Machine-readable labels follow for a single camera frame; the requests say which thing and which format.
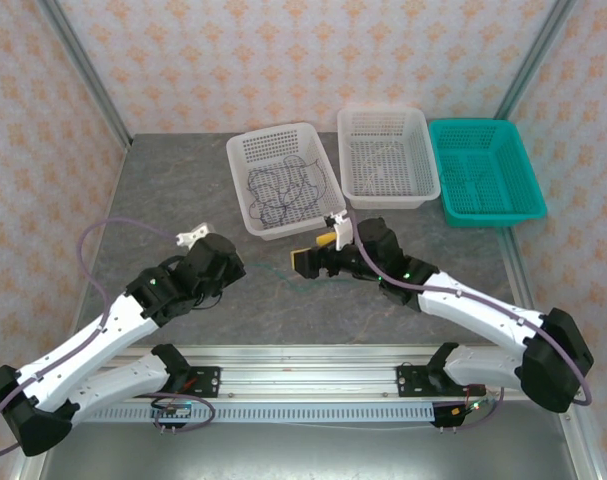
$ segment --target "black mounting bracket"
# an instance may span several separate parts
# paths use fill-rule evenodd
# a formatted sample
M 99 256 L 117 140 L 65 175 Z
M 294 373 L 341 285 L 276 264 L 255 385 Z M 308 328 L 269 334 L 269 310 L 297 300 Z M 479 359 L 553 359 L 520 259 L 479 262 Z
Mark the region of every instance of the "black mounting bracket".
M 221 367 L 190 367 L 189 388 L 182 393 L 202 398 L 218 398 L 221 386 Z
M 396 385 L 401 398 L 415 397 L 464 397 L 467 387 L 454 382 L 445 385 L 434 385 L 430 381 L 427 365 L 401 365 L 396 367 Z M 481 385 L 470 386 L 470 396 L 482 397 L 485 387 Z

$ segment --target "metal frame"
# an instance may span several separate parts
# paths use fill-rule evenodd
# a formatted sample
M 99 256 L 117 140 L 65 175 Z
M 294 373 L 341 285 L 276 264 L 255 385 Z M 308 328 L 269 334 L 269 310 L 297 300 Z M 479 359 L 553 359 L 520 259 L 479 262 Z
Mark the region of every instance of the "metal frame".
M 110 126 L 114 136 L 124 148 L 129 148 L 132 144 L 132 137 L 58 0 L 38 0 L 38 3 L 105 116 L 105 121 Z
M 527 268 L 518 247 L 513 228 L 497 230 L 499 246 L 505 270 L 514 295 L 514 303 L 520 307 L 533 309 L 534 296 L 530 290 Z M 576 407 L 559 416 L 567 440 L 572 463 L 579 479 L 607 480 L 607 469 L 601 455 L 595 431 L 598 425 L 591 407 Z
M 425 365 L 435 346 L 296 345 L 202 346 L 180 348 L 191 365 L 220 366 L 223 402 L 398 402 L 396 367 Z M 476 347 L 496 350 L 494 346 Z M 128 348 L 107 368 L 131 363 L 147 348 Z M 509 400 L 524 400 L 510 391 Z M 414 397 L 411 401 L 438 401 Z
M 510 114 L 516 108 L 516 104 L 525 92 L 530 80 L 536 73 L 543 57 L 548 52 L 556 35 L 565 24 L 565 19 L 576 4 L 576 0 L 557 0 L 550 14 L 548 15 L 543 27 L 536 36 L 532 47 L 528 51 L 519 71 L 517 72 L 510 88 L 501 101 L 494 118 L 497 120 L 507 120 Z

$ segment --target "yellow object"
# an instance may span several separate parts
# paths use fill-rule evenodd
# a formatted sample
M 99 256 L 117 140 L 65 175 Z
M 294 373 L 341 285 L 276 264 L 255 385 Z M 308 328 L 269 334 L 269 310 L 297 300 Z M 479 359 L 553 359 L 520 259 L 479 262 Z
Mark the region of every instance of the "yellow object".
M 336 232 L 324 233 L 316 237 L 316 244 L 319 247 L 324 247 L 332 242 L 336 242 Z
M 295 270 L 294 268 L 294 255 L 296 255 L 297 253 L 301 253 L 301 252 L 307 252 L 309 250 L 309 248 L 301 248 L 300 250 L 292 250 L 290 252 L 290 260 L 292 260 L 292 270 Z

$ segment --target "plastic basket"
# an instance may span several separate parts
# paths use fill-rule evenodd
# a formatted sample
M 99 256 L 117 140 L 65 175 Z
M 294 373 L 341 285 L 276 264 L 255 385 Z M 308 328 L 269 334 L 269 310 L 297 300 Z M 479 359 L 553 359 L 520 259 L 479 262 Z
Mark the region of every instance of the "plastic basket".
M 338 131 L 341 188 L 353 208 L 417 208 L 441 193 L 420 110 L 344 108 Z
M 545 200 L 512 123 L 435 120 L 430 133 L 448 224 L 508 227 L 545 216 Z
M 264 240 L 325 227 L 345 209 L 336 176 L 309 123 L 265 128 L 227 142 L 248 232 Z

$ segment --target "white plastic basket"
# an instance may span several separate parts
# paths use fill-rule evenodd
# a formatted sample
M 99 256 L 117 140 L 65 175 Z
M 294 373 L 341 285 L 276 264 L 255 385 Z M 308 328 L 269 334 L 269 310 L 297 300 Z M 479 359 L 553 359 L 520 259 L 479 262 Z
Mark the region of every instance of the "white plastic basket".
M 353 208 L 417 208 L 441 193 L 423 112 L 348 107 L 339 112 L 341 187 Z
M 236 195 L 248 232 L 263 240 L 325 226 L 345 199 L 309 123 L 265 128 L 227 142 Z

